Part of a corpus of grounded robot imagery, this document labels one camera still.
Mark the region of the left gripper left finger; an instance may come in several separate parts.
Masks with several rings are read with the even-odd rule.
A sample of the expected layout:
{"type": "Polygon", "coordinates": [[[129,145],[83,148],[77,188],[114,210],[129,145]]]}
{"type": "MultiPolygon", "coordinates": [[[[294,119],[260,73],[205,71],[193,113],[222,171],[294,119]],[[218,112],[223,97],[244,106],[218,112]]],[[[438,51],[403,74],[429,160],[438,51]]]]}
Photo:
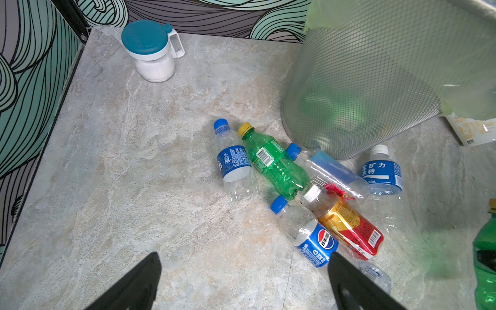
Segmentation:
{"type": "Polygon", "coordinates": [[[161,276],[157,252],[148,254],[86,309],[152,309],[161,276]]]}

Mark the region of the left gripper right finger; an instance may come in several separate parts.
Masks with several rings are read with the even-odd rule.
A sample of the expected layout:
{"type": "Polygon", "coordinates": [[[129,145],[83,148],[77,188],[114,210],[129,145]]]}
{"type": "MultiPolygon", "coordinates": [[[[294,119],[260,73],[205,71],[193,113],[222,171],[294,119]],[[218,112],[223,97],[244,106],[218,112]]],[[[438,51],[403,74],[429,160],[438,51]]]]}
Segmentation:
{"type": "Polygon", "coordinates": [[[376,265],[360,261],[357,265],[333,253],[328,275],[335,298],[333,309],[404,309],[391,296],[391,279],[376,265]]]}

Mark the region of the pepsi label clear bottle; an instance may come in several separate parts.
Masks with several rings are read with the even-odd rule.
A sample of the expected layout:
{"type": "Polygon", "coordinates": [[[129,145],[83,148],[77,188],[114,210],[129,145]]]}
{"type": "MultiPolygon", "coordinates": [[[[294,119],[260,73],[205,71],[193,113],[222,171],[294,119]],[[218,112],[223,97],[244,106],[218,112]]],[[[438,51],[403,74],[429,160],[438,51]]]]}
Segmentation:
{"type": "Polygon", "coordinates": [[[327,282],[330,282],[328,264],[333,253],[341,254],[354,265],[360,261],[370,262],[371,259],[358,258],[351,248],[328,231],[305,206],[292,204],[279,196],[270,209],[278,217],[280,227],[294,247],[314,265],[327,282]]]}

